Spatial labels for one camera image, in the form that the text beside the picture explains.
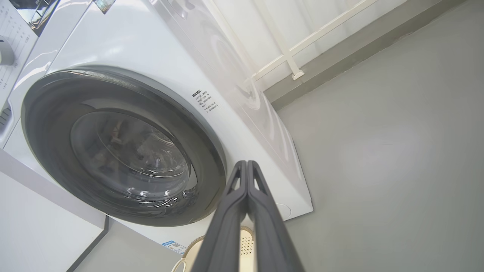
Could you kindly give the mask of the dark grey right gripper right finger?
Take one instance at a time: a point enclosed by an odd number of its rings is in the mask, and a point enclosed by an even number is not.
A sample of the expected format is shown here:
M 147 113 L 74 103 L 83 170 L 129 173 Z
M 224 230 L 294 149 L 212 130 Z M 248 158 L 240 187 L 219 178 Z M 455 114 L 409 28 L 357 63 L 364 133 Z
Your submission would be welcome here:
M 254 222 L 257 272 L 305 272 L 256 161 L 248 161 L 248 213 Z

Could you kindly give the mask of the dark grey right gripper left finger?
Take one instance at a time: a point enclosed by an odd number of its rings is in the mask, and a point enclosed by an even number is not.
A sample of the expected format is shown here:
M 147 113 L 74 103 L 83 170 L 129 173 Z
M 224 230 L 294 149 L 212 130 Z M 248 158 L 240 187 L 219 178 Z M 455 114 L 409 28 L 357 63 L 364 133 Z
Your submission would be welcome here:
M 239 272 L 240 228 L 248 210 L 247 162 L 228 178 L 191 272 Z

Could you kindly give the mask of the black round glass washer door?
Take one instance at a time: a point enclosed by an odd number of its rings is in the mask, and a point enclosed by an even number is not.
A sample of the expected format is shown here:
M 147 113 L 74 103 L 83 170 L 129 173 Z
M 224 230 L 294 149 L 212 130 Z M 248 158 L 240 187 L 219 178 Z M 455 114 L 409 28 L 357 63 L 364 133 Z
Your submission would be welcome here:
M 195 189 L 161 201 L 104 198 L 78 189 L 70 131 L 76 119 L 94 111 L 127 113 L 167 129 L 192 161 Z M 23 99 L 22 127 L 36 160 L 60 187 L 116 219 L 151 227 L 192 224 L 216 210 L 225 190 L 225 154 L 208 122 L 173 88 L 137 72 L 83 65 L 47 74 Z

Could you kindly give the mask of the stainless steel washing machine drum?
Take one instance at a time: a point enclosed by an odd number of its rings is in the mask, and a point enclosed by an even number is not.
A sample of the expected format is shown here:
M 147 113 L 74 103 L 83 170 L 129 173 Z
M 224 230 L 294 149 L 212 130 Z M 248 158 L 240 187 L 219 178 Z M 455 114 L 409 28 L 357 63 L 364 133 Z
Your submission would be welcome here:
M 173 134 L 146 119 L 94 111 L 70 131 L 76 187 L 104 198 L 169 200 L 198 184 L 192 161 Z

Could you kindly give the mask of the white front-load washing machine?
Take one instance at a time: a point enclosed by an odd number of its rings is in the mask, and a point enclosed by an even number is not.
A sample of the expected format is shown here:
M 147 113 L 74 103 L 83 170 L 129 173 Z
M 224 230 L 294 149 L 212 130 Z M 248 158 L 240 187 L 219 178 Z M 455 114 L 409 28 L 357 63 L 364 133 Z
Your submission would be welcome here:
M 15 56 L 13 65 L 0 66 L 0 148 L 51 183 L 62 188 L 29 148 L 23 99 L 47 74 L 106 65 L 148 76 L 194 106 L 222 143 L 226 184 L 238 161 L 256 161 L 275 203 L 292 210 L 289 219 L 313 211 L 292 136 L 202 0 L 116 0 L 106 14 L 93 0 L 59 0 L 39 37 L 9 0 L 0 0 L 0 36 Z M 208 91 L 218 108 L 203 112 L 192 98 L 197 90 Z M 178 227 L 109 217 L 156 243 L 187 247 L 206 233 L 214 213 Z

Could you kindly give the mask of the cream laundry basket brown rim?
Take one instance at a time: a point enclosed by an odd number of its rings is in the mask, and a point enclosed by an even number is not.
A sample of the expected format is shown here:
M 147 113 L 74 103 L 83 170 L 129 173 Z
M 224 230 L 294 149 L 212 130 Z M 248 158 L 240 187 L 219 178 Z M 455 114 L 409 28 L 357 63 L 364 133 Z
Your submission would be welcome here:
M 171 272 L 176 272 L 180 266 L 183 266 L 180 272 L 191 272 L 204 238 L 205 236 L 199 236 L 189 244 L 182 258 L 174 265 Z M 249 227 L 242 226 L 240 228 L 239 272 L 256 272 L 254 245 L 253 230 Z

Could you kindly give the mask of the round white filter cover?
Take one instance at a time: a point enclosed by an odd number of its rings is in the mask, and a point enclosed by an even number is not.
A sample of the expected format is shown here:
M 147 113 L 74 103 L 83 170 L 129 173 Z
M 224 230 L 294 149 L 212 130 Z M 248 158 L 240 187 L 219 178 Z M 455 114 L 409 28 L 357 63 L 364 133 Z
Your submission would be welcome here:
M 276 203 L 277 209 L 283 219 L 283 221 L 290 218 L 292 210 L 285 204 Z

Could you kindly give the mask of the blue energy label sticker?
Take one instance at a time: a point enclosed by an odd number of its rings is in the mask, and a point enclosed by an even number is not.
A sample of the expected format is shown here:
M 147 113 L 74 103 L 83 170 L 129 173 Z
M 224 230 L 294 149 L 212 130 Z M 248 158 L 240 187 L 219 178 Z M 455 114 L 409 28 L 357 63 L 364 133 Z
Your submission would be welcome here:
M 175 241 L 167 241 L 162 243 L 162 246 L 180 254 L 183 255 L 186 251 L 186 247 L 182 246 L 181 244 L 175 242 Z

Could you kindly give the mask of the small black text sticker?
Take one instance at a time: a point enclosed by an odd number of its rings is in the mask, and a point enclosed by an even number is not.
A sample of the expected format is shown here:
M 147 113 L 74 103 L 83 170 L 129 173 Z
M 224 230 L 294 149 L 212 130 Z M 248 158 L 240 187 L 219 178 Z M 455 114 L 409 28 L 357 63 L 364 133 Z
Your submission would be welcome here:
M 192 93 L 192 98 L 205 113 L 209 113 L 218 108 L 216 99 L 208 91 L 197 90 Z

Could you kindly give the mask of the white metal railing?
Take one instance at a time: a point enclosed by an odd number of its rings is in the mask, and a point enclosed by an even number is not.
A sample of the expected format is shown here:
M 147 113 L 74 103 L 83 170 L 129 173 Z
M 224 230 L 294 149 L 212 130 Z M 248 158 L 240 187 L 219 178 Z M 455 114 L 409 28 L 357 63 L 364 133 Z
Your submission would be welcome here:
M 280 66 L 293 79 L 347 23 L 380 0 L 204 0 L 255 80 Z

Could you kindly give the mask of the white flat panel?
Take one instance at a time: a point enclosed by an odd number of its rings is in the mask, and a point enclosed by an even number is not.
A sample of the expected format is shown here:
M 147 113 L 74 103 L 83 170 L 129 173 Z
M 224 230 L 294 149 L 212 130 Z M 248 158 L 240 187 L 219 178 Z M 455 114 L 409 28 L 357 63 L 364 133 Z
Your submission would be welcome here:
M 0 149 L 0 272 L 74 272 L 109 217 Z

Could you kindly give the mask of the dark label sticker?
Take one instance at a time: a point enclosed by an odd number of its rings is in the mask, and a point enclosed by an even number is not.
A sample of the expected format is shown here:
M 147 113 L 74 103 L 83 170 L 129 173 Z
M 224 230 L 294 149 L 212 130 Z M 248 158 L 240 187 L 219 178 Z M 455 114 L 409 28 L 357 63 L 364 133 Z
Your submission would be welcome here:
M 106 14 L 116 0 L 93 0 L 93 2 L 103 14 Z

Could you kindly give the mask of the grey control knob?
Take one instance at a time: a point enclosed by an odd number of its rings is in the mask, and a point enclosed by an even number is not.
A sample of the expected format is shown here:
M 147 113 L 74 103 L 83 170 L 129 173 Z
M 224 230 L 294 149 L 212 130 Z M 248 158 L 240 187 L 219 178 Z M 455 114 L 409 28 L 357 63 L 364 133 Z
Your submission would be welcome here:
M 11 66 L 14 64 L 14 51 L 7 38 L 0 36 L 0 66 Z

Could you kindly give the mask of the black control display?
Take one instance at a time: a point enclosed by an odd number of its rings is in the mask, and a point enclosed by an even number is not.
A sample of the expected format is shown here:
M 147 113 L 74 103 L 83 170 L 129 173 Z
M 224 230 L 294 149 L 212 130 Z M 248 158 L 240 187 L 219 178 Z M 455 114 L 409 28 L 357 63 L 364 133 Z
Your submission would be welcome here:
M 59 4 L 59 0 L 9 0 L 14 9 L 39 37 Z

